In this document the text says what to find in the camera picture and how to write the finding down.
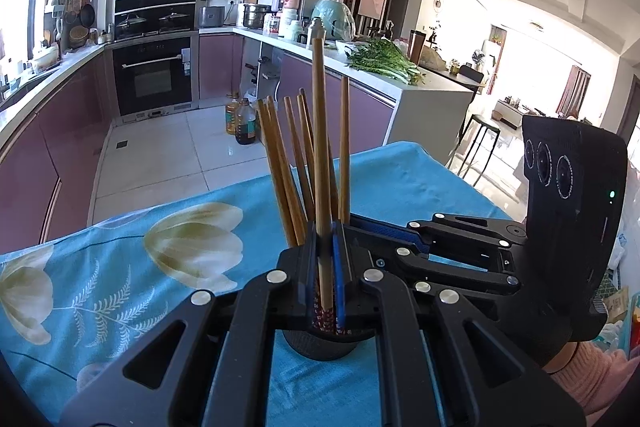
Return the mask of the right hand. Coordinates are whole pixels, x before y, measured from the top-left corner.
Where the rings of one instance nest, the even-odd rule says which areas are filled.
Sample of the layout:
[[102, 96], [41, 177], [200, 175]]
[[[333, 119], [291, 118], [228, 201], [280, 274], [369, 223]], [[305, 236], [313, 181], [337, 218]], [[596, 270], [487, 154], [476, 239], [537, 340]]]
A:
[[575, 355], [579, 349], [580, 342], [579, 341], [571, 341], [570, 343], [565, 343], [564, 347], [559, 351], [554, 358], [552, 358], [542, 369], [547, 374], [555, 374], [559, 373], [570, 364], [570, 362], [575, 358]]

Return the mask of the pink sleeve forearm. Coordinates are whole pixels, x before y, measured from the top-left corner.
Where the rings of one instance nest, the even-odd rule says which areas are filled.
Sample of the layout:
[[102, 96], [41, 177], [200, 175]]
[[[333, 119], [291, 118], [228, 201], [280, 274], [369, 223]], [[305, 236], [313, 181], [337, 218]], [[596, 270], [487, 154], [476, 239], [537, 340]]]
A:
[[639, 388], [639, 358], [623, 350], [603, 352], [591, 341], [580, 343], [575, 358], [561, 372], [549, 374], [581, 407], [587, 426], [595, 426], [621, 395], [633, 397]]

